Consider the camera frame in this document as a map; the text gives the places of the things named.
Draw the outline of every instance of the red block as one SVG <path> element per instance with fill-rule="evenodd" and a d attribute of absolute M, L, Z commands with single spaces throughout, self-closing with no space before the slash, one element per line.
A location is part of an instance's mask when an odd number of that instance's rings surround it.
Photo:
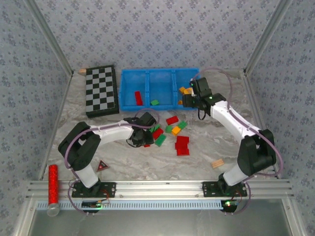
<path fill-rule="evenodd" d="M 177 136 L 176 141 L 178 143 L 189 143 L 189 137 L 188 136 Z"/>
<path fill-rule="evenodd" d="M 154 131 L 154 133 L 153 133 L 153 138 L 154 138 L 154 139 L 157 139 L 162 133 L 164 133 L 164 131 L 163 131 L 161 128 L 157 129 L 157 130 Z"/>
<path fill-rule="evenodd" d="M 134 92 L 134 96 L 135 96 L 135 98 L 136 98 L 137 106 L 143 106 L 143 102 L 142 102 L 142 98 L 141 98 L 141 93 L 140 93 L 140 91 Z"/>
<path fill-rule="evenodd" d="M 189 156 L 189 149 L 177 149 L 178 156 Z"/>
<path fill-rule="evenodd" d="M 166 123 L 167 123 L 168 125 L 174 124 L 174 123 L 176 123 L 176 122 L 178 122 L 178 117 L 177 117 L 177 116 L 174 116 L 174 117 L 171 117 L 171 118 L 166 119 Z"/>
<path fill-rule="evenodd" d="M 187 143 L 175 143 L 175 149 L 187 149 L 188 148 L 188 144 Z"/>

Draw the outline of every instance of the green lego brick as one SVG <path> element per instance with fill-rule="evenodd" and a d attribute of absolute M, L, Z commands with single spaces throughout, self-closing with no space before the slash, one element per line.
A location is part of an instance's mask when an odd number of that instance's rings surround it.
<path fill-rule="evenodd" d="M 157 100 L 151 101 L 151 105 L 153 105 L 153 106 L 156 106 L 156 105 L 158 105 L 158 104 L 159 104 L 159 102 L 158 102 Z"/>
<path fill-rule="evenodd" d="M 165 128 L 165 132 L 166 132 L 166 133 L 172 133 L 172 129 L 173 129 L 173 126 L 172 126 L 172 125 L 168 125 L 168 126 Z"/>
<path fill-rule="evenodd" d="M 162 145 L 162 143 L 164 142 L 165 139 L 166 139 L 166 136 L 165 136 L 164 134 L 161 134 L 161 135 L 157 138 L 155 144 L 160 147 L 160 146 Z"/>
<path fill-rule="evenodd" d="M 158 125 L 152 127 L 152 128 L 150 129 L 150 132 L 153 133 L 154 131 L 156 131 L 156 130 L 159 129 L 160 127 L 161 127 L 161 125 L 158 124 Z"/>
<path fill-rule="evenodd" d="M 184 129 L 186 126 L 187 126 L 187 123 L 185 121 L 182 121 L 180 122 L 178 125 L 177 125 L 180 129 Z"/>

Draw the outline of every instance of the red tube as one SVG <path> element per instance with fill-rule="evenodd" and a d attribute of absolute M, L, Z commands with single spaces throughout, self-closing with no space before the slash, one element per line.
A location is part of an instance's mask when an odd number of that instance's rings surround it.
<path fill-rule="evenodd" d="M 58 204 L 58 166 L 49 166 L 48 205 Z"/>

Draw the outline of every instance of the checkered board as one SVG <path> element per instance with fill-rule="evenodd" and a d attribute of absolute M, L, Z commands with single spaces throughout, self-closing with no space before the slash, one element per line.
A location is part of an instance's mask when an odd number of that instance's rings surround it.
<path fill-rule="evenodd" d="M 114 66 L 87 69 L 86 114 L 89 118 L 119 113 Z"/>

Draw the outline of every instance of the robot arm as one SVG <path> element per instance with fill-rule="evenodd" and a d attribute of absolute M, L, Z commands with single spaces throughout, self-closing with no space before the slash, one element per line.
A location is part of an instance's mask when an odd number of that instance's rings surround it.
<path fill-rule="evenodd" d="M 212 94 L 206 78 L 192 80 L 190 86 L 193 92 L 183 96 L 183 106 L 203 110 L 205 114 L 212 116 L 227 128 L 240 144 L 237 164 L 231 170 L 219 176 L 218 184 L 222 192 L 275 164 L 276 154 L 274 150 L 257 134 L 249 130 L 248 126 L 273 144 L 274 138 L 271 131 L 268 129 L 260 130 L 253 126 L 230 107 L 230 111 L 247 124 L 247 127 L 239 123 L 228 110 L 226 99 L 219 93 Z"/>
<path fill-rule="evenodd" d="M 154 140 L 149 130 L 133 125 L 149 127 L 155 123 L 156 120 L 148 112 L 140 118 L 125 118 L 109 125 L 88 126 L 85 122 L 80 122 L 60 143 L 58 151 L 65 157 L 69 144 L 78 134 L 88 129 L 94 130 L 82 135 L 73 144 L 67 157 L 67 162 L 84 186 L 91 188 L 99 181 L 90 164 L 97 147 L 116 140 L 127 140 L 134 147 L 153 144 Z"/>

